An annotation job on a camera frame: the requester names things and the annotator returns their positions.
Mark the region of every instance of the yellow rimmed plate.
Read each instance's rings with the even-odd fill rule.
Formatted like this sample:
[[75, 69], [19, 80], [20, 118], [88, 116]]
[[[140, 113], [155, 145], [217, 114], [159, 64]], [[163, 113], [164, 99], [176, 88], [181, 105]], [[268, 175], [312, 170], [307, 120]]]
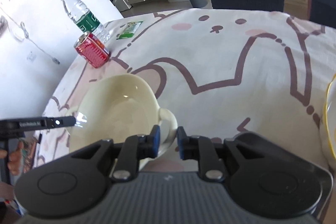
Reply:
[[320, 123], [323, 154], [330, 167], [336, 170], [336, 74], [327, 87]]

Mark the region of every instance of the mug handle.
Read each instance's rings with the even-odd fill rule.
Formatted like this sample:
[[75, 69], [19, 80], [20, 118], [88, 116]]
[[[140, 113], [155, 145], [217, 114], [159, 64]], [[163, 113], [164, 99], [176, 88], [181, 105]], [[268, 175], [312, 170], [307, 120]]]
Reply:
[[166, 120], [169, 122], [169, 133], [165, 141], [162, 144], [160, 144], [159, 152], [157, 154], [158, 157], [160, 157], [164, 152], [166, 152], [168, 148], [173, 144], [177, 130], [177, 120], [170, 110], [160, 108], [159, 119], [160, 121]]

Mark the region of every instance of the green snack packet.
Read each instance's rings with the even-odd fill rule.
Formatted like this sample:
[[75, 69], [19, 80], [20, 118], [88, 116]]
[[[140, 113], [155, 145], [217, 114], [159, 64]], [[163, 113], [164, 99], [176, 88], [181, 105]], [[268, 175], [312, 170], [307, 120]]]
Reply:
[[135, 32], [137, 31], [142, 22], [143, 21], [128, 22], [124, 31], [119, 35], [117, 39], [133, 37], [133, 35], [135, 34]]

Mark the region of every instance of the red soda can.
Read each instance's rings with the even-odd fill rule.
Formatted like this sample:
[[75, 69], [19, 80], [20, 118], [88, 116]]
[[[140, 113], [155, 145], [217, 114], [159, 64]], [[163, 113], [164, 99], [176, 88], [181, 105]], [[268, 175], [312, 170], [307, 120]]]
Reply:
[[94, 68], [104, 65], [110, 58], [110, 51], [91, 32], [83, 33], [73, 46]]

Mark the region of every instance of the pink cheek pattern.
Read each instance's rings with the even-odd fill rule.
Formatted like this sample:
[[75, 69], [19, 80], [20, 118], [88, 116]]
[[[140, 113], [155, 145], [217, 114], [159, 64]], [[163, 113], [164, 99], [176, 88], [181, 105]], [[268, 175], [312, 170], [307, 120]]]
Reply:
[[172, 29], [176, 31], [187, 31], [192, 27], [189, 23], [177, 23], [172, 25]]
[[271, 16], [276, 16], [277, 14], [282, 14], [281, 12], [278, 12], [278, 11], [271, 11], [271, 12], [269, 12], [269, 14], [271, 15]]
[[260, 35], [261, 33], [267, 33], [267, 32], [262, 29], [252, 29], [245, 32], [245, 34], [248, 35], [249, 37], [255, 37], [256, 35]]
[[223, 143], [222, 139], [221, 139], [221, 138], [218, 138], [218, 137], [211, 138], [211, 141], [212, 141], [213, 143]]

